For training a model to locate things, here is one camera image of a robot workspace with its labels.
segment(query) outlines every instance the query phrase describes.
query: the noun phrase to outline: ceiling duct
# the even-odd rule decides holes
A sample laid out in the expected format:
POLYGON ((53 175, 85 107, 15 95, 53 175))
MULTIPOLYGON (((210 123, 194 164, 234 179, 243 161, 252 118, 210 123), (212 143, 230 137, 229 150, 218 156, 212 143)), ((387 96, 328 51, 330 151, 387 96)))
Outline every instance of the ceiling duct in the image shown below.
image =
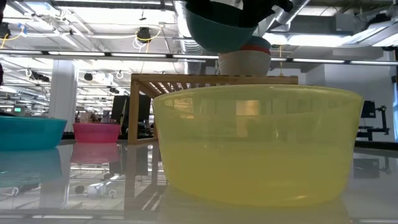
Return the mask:
POLYGON ((283 9, 278 8, 275 12, 274 23, 269 29, 274 29, 280 25, 288 24, 299 14, 299 12, 311 1, 311 0, 291 0, 294 7, 290 12, 285 12, 283 9))
MULTIPOLYGON (((185 9, 185 2, 183 1, 175 1, 175 12, 177 14, 177 25, 178 31, 180 32, 180 36, 182 37, 191 37, 187 27, 187 20, 186 20, 186 9, 185 9)), ((201 47, 196 41, 194 40, 186 40, 180 41, 181 49, 184 54, 190 55, 201 55, 203 54, 203 47, 201 47)), ((198 75, 200 74, 201 70, 201 63, 200 62, 186 62, 185 64, 185 73, 198 75)))

